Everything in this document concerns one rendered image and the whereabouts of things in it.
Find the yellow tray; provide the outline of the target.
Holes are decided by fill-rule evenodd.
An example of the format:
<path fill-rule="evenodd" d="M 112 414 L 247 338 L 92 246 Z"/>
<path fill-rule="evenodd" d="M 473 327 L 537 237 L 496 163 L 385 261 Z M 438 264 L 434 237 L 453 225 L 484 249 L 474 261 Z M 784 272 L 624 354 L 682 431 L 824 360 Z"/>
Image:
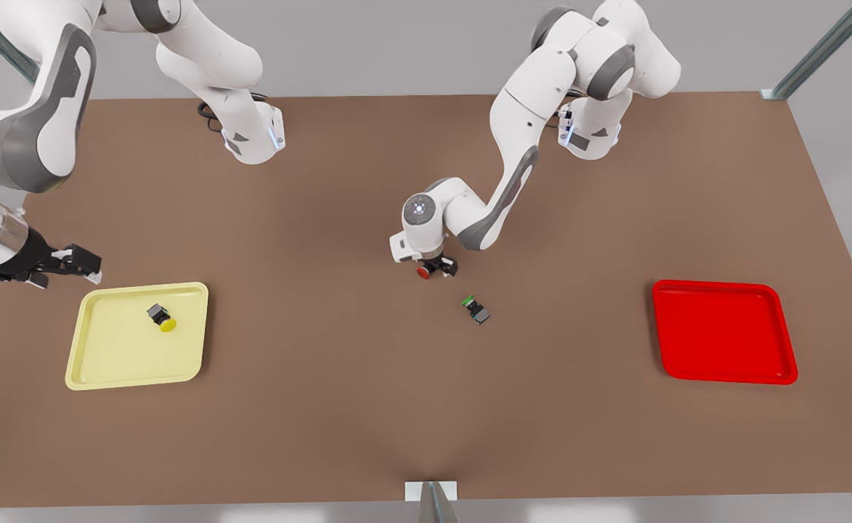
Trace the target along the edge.
<path fill-rule="evenodd" d="M 173 331 L 150 320 L 154 304 L 176 320 Z M 92 291 L 79 307 L 65 384 L 81 391 L 189 381 L 202 368 L 207 317 L 200 282 Z"/>

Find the red tray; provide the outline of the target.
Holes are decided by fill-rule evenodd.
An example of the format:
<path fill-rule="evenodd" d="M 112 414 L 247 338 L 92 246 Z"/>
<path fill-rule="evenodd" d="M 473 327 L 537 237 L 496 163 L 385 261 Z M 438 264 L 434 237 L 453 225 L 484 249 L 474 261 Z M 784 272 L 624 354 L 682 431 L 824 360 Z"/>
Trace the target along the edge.
<path fill-rule="evenodd" d="M 662 367 L 670 376 L 718 383 L 797 381 L 787 321 L 773 288 L 665 279 L 651 292 Z"/>

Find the green button switch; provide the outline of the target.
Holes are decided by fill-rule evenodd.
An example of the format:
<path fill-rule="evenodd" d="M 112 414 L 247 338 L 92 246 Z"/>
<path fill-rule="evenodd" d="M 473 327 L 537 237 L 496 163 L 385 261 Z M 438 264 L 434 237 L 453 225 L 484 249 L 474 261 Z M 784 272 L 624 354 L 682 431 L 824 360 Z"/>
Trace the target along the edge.
<path fill-rule="evenodd" d="M 491 317 L 489 311 L 482 304 L 475 300 L 474 295 L 468 296 L 466 300 L 462 301 L 461 305 L 465 307 L 466 310 L 468 310 L 470 317 L 478 325 L 481 325 L 489 317 Z"/>

